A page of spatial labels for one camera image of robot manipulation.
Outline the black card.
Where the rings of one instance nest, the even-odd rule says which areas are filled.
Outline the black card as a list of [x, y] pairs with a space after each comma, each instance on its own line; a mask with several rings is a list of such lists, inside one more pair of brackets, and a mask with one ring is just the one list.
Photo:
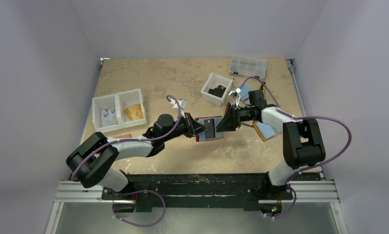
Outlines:
[[199, 134], [199, 142], [213, 140], [216, 138], [215, 120], [213, 118], [199, 119], [199, 123], [208, 128], [207, 131]]

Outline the red card holder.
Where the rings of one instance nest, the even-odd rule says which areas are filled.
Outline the red card holder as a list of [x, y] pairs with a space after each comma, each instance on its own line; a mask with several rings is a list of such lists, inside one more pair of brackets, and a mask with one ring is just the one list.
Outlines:
[[216, 126], [220, 123], [222, 119], [222, 116], [195, 118], [195, 120], [199, 124], [204, 125], [207, 128], [206, 131], [196, 136], [196, 142], [212, 141], [223, 138], [223, 132], [216, 131]]

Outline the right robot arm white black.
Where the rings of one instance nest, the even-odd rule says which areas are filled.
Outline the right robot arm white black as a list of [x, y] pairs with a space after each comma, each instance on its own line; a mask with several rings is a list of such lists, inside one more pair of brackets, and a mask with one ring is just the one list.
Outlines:
[[242, 122], [258, 121], [282, 133], [284, 159], [268, 172], [268, 180], [261, 185], [262, 194], [274, 198], [281, 187], [300, 168], [314, 166], [326, 158], [319, 124], [313, 118], [294, 119], [282, 113], [274, 104], [268, 104], [262, 91], [248, 93], [250, 106], [239, 108], [228, 104], [225, 114], [216, 126], [217, 132], [232, 132]]

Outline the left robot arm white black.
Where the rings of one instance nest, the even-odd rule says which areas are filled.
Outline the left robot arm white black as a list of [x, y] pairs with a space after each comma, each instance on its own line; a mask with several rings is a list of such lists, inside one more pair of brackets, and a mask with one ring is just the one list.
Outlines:
[[114, 139], [101, 132], [93, 133], [66, 159], [72, 171], [72, 180], [84, 188], [101, 185], [114, 191], [120, 199], [128, 199], [133, 193], [132, 180], [125, 172], [115, 170], [115, 161], [131, 157], [152, 157], [165, 148], [174, 138], [196, 137], [208, 128], [189, 113], [174, 120], [170, 114], [162, 114], [153, 126], [139, 137]]

